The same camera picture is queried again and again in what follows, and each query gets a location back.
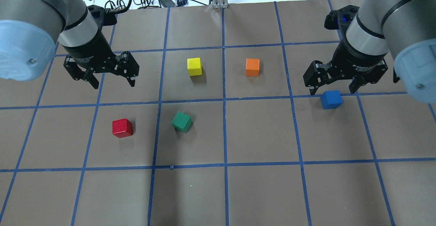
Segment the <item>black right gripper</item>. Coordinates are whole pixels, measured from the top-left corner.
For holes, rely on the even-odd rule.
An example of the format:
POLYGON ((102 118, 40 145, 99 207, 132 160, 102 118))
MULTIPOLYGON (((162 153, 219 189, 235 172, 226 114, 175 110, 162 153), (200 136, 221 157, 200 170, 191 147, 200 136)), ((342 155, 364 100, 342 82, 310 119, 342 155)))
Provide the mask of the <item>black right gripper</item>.
POLYGON ((324 28, 339 30, 342 39, 329 63, 313 61, 303 74, 304 85, 309 88, 310 95, 315 95, 321 86, 341 79, 353 79, 348 88, 351 94, 355 94, 360 87, 377 83, 388 70, 384 60, 386 53, 369 55, 350 43, 347 30, 353 22, 358 24, 358 9, 348 5, 330 11, 325 17, 324 28))

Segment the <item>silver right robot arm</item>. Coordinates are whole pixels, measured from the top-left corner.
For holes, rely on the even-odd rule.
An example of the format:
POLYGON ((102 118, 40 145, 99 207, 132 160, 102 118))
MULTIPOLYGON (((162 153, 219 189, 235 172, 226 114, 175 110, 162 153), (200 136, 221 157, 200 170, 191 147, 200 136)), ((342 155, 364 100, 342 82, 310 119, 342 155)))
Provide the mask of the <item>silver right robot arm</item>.
POLYGON ((436 0, 364 0, 331 11, 324 27, 339 30, 341 40, 330 62, 313 61, 303 75, 310 94, 338 80, 351 80, 354 94, 376 84, 388 70, 384 57, 394 60, 393 82, 423 103, 436 102, 436 0))

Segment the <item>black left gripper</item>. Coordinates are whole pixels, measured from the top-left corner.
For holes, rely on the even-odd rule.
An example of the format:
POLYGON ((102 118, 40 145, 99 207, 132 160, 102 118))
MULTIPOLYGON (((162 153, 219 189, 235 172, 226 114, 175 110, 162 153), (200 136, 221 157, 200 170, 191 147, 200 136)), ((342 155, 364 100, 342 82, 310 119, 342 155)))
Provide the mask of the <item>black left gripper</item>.
POLYGON ((115 14, 107 13, 103 7, 86 7, 86 12, 63 32, 63 48, 68 57, 64 68, 72 79, 83 80, 94 89, 99 80, 94 74, 111 73, 119 75, 135 86, 140 66, 130 52, 115 55, 103 35, 102 28, 117 24, 115 14))

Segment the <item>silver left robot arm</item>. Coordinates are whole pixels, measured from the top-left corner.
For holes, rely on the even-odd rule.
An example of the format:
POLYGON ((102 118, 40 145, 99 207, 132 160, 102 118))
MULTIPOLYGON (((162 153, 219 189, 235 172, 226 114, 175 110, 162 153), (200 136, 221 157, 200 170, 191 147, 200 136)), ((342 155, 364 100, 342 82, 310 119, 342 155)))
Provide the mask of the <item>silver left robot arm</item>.
POLYGON ((98 89, 95 74, 109 73, 134 87, 140 66, 130 52, 114 54, 102 33, 130 5, 105 9, 83 0, 1 0, 1 78, 39 78, 59 43, 67 51, 63 65, 73 80, 98 89))

